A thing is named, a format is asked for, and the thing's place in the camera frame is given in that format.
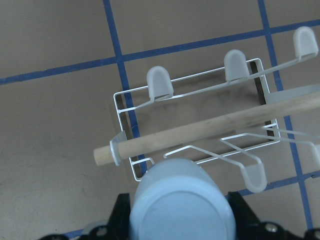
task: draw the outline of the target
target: gray tile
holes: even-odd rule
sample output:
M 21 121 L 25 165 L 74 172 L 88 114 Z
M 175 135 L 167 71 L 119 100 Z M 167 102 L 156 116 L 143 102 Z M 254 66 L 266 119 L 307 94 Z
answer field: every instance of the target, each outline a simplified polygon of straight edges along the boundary
M 244 199 L 261 221 L 278 223 L 301 237 L 307 230 L 297 183 L 248 195 Z
M 305 180 L 306 191 L 314 228 L 320 228 L 320 177 Z
M 126 62 L 125 67 L 128 80 L 132 88 L 146 85 L 147 71 L 155 65 L 165 67 L 172 79 L 218 68 L 223 65 L 224 56 L 231 49 L 242 50 L 246 54 L 247 59 L 259 57 L 266 68 L 270 67 L 265 39 L 264 37 L 258 37 Z M 269 83 L 274 82 L 272 74 L 269 74 L 267 77 Z M 184 84 L 174 83 L 173 87 L 175 94 L 181 94 L 224 81 L 225 76 L 224 72 L 222 72 L 206 77 L 199 77 L 196 80 L 185 81 Z M 141 94 L 135 92 L 132 94 L 132 98 L 136 105 L 141 104 L 148 100 L 148 91 L 144 91 Z M 140 133 L 144 136 L 226 113 L 248 109 L 259 104 L 257 90 L 252 81 L 224 91 L 207 92 L 172 101 L 156 102 L 150 107 L 136 110 L 136 116 Z M 281 119 L 279 120 L 279 124 L 282 128 L 285 126 Z M 231 131 L 221 137 L 243 133 L 244 131 L 256 131 L 256 128 Z M 257 140 L 241 138 L 240 144 L 244 145 L 244 142 L 245 144 L 255 144 Z M 216 138 L 204 139 L 192 142 L 192 144 L 216 153 L 230 151 L 230 148 L 226 148 Z M 164 153 L 173 149 L 175 148 L 172 147 L 164 151 L 147 154 L 146 156 L 154 158 L 157 162 L 163 159 L 162 155 Z M 269 182 L 296 175 L 290 147 L 287 143 L 279 143 L 265 149 L 258 149 L 254 153 L 263 159 Z M 175 156 L 193 160 L 200 159 L 201 157 L 204 158 L 203 154 L 199 154 L 193 150 L 188 150 L 184 154 L 177 154 Z M 234 158 L 247 164 L 253 163 L 252 160 L 250 161 L 246 157 L 235 156 Z M 240 170 L 236 166 L 216 160 L 206 163 L 203 165 L 203 168 L 213 177 L 224 194 L 228 191 L 237 191 L 245 188 Z
M 102 1 L 1 1 L 0 78 L 115 55 Z
M 319 44 L 320 27 L 317 26 L 313 27 L 312 29 L 315 32 L 317 42 Z M 272 36 L 274 49 L 279 64 L 295 58 L 295 52 L 292 43 L 293 34 L 294 31 L 290 31 L 274 34 Z M 280 77 L 283 88 L 286 90 L 303 87 L 306 85 L 318 84 L 320 75 L 320 69 L 318 67 L 319 64 L 320 57 L 317 56 L 312 60 L 281 70 Z M 305 132 L 312 135 L 320 135 L 319 117 L 320 109 L 294 114 L 291 116 L 292 127 L 295 131 Z M 302 141 L 311 141 L 316 145 L 320 144 L 320 140 L 316 138 L 306 138 L 302 136 L 296 136 L 295 138 Z M 304 173 L 320 170 L 320 166 L 314 161 L 314 156 L 312 155 L 310 147 L 298 144 L 297 148 Z
M 124 54 L 262 29 L 258 2 L 252 0 L 112 0 L 111 5 Z
M 120 130 L 116 65 L 0 87 L 2 239 L 38 239 L 107 219 L 136 189 L 128 164 L 97 167 L 93 150 Z
M 320 18 L 318 0 L 264 1 L 270 27 L 295 24 Z

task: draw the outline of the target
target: wooden dowel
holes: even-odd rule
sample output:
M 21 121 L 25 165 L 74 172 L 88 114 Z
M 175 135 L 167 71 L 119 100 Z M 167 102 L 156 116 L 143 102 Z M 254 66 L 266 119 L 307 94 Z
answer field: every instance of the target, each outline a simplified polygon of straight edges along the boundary
M 291 114 L 320 108 L 320 92 L 294 97 L 276 103 L 256 106 L 250 109 L 198 121 L 184 126 L 160 131 L 150 135 L 118 143 L 121 159 L 155 152 L 157 150 L 186 144 L 211 136 L 219 136 L 232 130 L 263 123 L 265 121 Z M 98 166 L 112 163 L 110 146 L 94 150 Z

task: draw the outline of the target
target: bolt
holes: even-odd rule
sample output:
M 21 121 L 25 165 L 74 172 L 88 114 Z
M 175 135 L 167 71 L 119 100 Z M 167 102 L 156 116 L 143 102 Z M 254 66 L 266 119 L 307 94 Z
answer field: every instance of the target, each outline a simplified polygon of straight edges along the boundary
M 108 232 L 108 229 L 106 227 L 99 227 L 98 231 L 96 231 L 97 237 L 103 237 Z
M 278 231 L 278 227 L 273 223 L 267 223 L 264 227 L 268 232 L 271 233 L 276 233 Z
M 315 231 L 313 234 L 316 239 L 320 240 L 320 231 Z

